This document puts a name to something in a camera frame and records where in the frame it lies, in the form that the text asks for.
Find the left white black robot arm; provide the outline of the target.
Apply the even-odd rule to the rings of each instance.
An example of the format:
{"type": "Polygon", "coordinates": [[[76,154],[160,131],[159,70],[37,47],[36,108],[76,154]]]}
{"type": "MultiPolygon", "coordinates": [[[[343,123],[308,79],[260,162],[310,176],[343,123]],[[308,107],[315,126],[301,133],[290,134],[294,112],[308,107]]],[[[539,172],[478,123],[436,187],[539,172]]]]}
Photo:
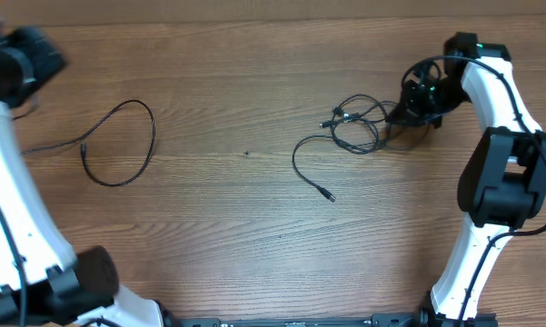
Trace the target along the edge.
{"type": "Polygon", "coordinates": [[[64,67],[40,29],[0,33],[0,326],[175,326],[162,304],[120,284],[105,248],[74,251],[26,166],[11,111],[64,67]]]}

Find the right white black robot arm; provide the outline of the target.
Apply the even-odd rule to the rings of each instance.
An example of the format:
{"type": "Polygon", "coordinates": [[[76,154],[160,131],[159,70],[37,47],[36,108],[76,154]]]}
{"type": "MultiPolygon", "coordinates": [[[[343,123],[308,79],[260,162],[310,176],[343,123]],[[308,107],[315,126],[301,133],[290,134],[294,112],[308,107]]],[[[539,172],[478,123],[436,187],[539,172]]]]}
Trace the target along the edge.
{"type": "Polygon", "coordinates": [[[415,314],[390,315],[397,326],[495,326],[480,314],[485,283],[509,240],[524,237],[524,223],[546,196],[546,133],[531,117],[513,78],[505,45],[483,44],[473,33],[448,39],[440,56],[414,64],[402,78],[390,125],[440,127],[464,102],[482,130],[460,176],[461,233],[440,279],[415,314]]]}

